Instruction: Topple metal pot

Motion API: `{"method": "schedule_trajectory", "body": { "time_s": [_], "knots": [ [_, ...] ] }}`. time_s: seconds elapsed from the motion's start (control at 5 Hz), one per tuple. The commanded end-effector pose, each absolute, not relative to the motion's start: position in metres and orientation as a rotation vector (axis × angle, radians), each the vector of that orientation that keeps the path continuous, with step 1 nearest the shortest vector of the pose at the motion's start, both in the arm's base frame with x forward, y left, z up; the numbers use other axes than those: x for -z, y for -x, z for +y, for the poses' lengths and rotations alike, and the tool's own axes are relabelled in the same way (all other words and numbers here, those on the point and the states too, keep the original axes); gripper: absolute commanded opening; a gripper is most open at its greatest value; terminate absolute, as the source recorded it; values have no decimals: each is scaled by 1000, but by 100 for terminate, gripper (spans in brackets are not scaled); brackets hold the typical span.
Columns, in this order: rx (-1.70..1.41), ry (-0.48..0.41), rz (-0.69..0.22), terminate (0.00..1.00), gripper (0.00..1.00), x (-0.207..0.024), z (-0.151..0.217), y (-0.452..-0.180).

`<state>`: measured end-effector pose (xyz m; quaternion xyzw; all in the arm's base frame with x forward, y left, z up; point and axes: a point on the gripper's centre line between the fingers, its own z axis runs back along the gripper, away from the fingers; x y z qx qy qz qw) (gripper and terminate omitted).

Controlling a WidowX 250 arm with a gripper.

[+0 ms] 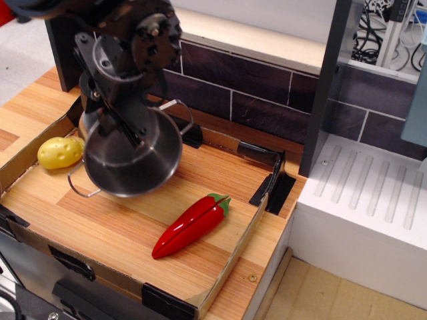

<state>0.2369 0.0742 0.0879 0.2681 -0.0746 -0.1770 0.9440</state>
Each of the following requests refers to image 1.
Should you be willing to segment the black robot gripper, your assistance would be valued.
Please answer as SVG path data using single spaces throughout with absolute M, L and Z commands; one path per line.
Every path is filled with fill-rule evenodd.
M 147 95 L 160 79 L 160 69 L 149 59 L 138 69 L 132 50 L 115 37 L 75 36 L 75 54 L 84 68 L 79 84 L 85 113 L 100 115 L 98 133 L 124 134 L 133 147 L 142 144 L 148 124 L 142 119 L 156 104 Z

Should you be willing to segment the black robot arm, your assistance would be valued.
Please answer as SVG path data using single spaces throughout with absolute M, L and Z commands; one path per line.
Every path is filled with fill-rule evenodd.
M 106 107 L 131 145 L 146 140 L 124 97 L 145 106 L 163 69 L 181 54 L 179 19 L 169 1 L 8 1 L 18 17 L 44 19 L 61 87 L 81 81 L 88 112 Z

